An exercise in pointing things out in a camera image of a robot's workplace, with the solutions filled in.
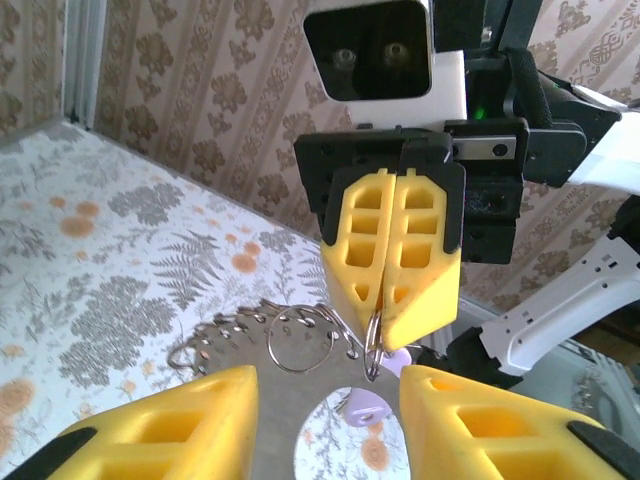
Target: camera lens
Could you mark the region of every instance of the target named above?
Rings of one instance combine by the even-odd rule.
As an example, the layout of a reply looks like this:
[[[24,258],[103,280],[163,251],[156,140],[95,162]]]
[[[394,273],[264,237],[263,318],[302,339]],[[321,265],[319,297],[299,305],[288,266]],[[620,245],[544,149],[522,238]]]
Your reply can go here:
[[[336,50],[333,54],[333,66],[338,70],[353,70],[356,65],[356,54],[348,48]]]
[[[384,47],[384,63],[388,67],[403,65],[409,57],[409,51],[402,43],[393,42]]]

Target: metal plate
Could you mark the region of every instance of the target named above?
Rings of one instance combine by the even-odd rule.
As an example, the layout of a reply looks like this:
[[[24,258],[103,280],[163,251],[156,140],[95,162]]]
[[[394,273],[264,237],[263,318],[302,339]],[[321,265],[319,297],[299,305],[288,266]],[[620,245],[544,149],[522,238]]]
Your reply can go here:
[[[293,455],[300,428],[322,400],[339,388],[364,388],[382,397],[397,414],[399,380],[383,368],[376,381],[369,383],[364,377],[361,347],[355,345],[357,358],[350,358],[353,355],[347,356],[347,352],[351,345],[338,329],[313,315],[302,320],[292,315],[286,321],[276,321],[271,330],[273,351],[284,366],[304,369],[326,355],[333,337],[330,355],[306,374],[283,371],[267,350],[267,332],[273,316],[269,316],[264,303],[261,308],[240,309],[242,315],[219,317],[214,323],[203,324],[188,343],[196,350],[195,365],[202,373],[238,365],[256,367],[260,414],[252,478],[294,478]]]

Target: white camera housing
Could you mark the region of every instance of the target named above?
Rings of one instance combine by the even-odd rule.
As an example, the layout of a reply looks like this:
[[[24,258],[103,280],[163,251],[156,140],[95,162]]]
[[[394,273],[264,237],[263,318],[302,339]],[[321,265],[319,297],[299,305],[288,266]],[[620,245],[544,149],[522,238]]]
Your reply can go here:
[[[347,100],[342,103],[348,106],[354,125],[370,124],[374,129],[380,130],[393,129],[400,125],[403,128],[426,128],[442,131],[446,121],[466,120],[467,118],[464,54],[462,51],[439,54],[433,51],[433,7],[431,0],[391,0],[391,2],[381,0],[311,0],[305,15],[305,25],[310,16],[320,12],[340,10],[353,12],[353,9],[360,7],[366,8],[374,4],[403,1],[418,3],[424,11],[422,18],[424,19],[424,32],[427,36],[428,50],[425,54],[428,57],[426,61],[430,65],[430,89],[426,94],[418,97]],[[305,37],[311,47],[316,68],[321,72],[320,59],[316,58],[316,52],[312,48],[312,41],[306,28]],[[335,96],[331,95],[330,89],[327,88],[322,74],[320,76],[325,93],[335,99]]]

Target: metal ring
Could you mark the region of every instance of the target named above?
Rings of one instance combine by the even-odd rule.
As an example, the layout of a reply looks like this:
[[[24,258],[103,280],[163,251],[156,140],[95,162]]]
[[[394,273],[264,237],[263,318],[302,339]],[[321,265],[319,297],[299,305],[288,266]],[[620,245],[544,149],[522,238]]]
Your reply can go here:
[[[173,368],[175,370],[183,370],[185,368],[190,368],[191,370],[194,371],[194,373],[196,373],[197,367],[196,367],[194,362],[191,362],[191,363],[180,363],[180,362],[176,362],[174,360],[174,357],[178,353],[181,353],[183,350],[186,350],[188,348],[192,348],[192,349],[195,350],[195,347],[193,345],[191,345],[191,342],[194,339],[195,339],[195,337],[192,337],[189,340],[187,340],[186,342],[181,343],[180,345],[175,347],[173,350],[171,350],[169,352],[169,354],[167,355],[167,365],[169,365],[171,368]]]
[[[329,308],[328,306],[326,306],[326,305],[324,305],[322,303],[318,303],[318,304],[316,304],[316,306],[314,308],[309,309],[309,310],[314,312],[314,313],[319,313],[328,322],[330,322],[333,325],[335,325],[336,328],[338,329],[338,331],[342,334],[344,339],[349,344],[349,351],[353,352],[354,354],[356,353],[356,343],[355,343],[355,340],[353,338],[353,335],[351,335],[351,332],[349,331],[349,329],[345,325],[345,323],[342,321],[342,319],[340,317],[338,317],[338,315],[336,315],[331,308]]]
[[[285,367],[282,363],[280,363],[275,353],[273,353],[273,346],[271,345],[271,334],[273,333],[273,326],[278,320],[282,320],[282,318],[285,316],[286,313],[289,312],[289,310],[295,310],[298,313],[300,313],[300,311],[305,311],[307,309],[309,309],[309,307],[306,305],[293,305],[293,306],[287,307],[284,310],[281,310],[275,317],[273,317],[273,320],[271,320],[271,323],[267,328],[267,350],[269,351],[269,356],[271,357],[271,360],[273,360],[273,363],[275,363],[276,366],[280,368],[280,370],[284,370],[287,373],[293,373],[295,375],[304,375],[305,373],[309,373],[312,370],[315,370],[316,368],[318,368],[320,365],[322,365],[325,362],[325,360],[329,358],[329,355],[331,355],[331,352],[333,351],[333,345],[335,344],[335,338],[333,338],[333,335],[332,335],[330,337],[331,344],[329,345],[329,350],[327,351],[325,356],[322,357],[322,359],[320,359],[318,363],[316,363],[311,367],[302,368],[302,369],[293,369],[293,368]]]
[[[380,321],[382,320],[382,313],[376,312],[369,319],[369,324],[367,325],[367,335],[364,339],[364,355],[362,358],[362,363],[364,365],[364,374],[367,377],[367,380],[370,382],[375,381],[375,379],[380,375],[380,365],[382,364],[382,358],[384,355],[384,350],[382,349],[382,340],[380,338]],[[367,357],[369,347],[374,351],[373,354],[373,362],[371,366],[367,365]]]

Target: black screw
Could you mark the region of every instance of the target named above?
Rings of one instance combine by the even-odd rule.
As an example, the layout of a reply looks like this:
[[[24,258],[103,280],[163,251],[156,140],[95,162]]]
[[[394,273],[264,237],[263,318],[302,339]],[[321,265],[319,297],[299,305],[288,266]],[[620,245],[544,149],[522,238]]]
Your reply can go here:
[[[496,157],[504,157],[507,154],[508,151],[509,151],[509,149],[507,148],[507,146],[504,143],[499,143],[498,145],[493,147],[493,154]]]
[[[320,146],[320,151],[324,154],[324,155],[333,155],[336,151],[335,148],[333,148],[333,145],[331,145],[330,143],[323,143]]]

